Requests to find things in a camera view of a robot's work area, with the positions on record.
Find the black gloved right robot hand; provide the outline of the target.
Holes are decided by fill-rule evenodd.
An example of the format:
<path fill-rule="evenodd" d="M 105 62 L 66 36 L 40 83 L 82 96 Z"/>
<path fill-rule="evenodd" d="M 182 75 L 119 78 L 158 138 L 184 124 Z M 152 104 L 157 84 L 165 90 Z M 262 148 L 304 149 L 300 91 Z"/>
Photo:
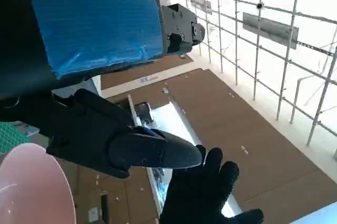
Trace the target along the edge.
<path fill-rule="evenodd" d="M 223 162 L 220 148 L 206 151 L 197 145 L 202 156 L 200 165 L 173 170 L 168 185 L 160 223 L 262 223 L 261 209 L 225 217 L 222 209 L 239 178 L 233 161 Z"/>

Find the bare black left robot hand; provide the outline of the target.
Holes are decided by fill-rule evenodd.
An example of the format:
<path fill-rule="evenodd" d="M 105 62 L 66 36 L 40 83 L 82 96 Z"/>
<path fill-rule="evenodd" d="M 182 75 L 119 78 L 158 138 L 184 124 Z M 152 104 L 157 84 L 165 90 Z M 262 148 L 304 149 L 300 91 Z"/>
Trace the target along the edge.
<path fill-rule="evenodd" d="M 1 120 L 38 128 L 50 155 L 121 179 L 132 166 L 195 167 L 193 144 L 137 126 L 89 90 L 53 91 L 188 53 L 204 37 L 193 12 L 160 0 L 1 0 Z"/>

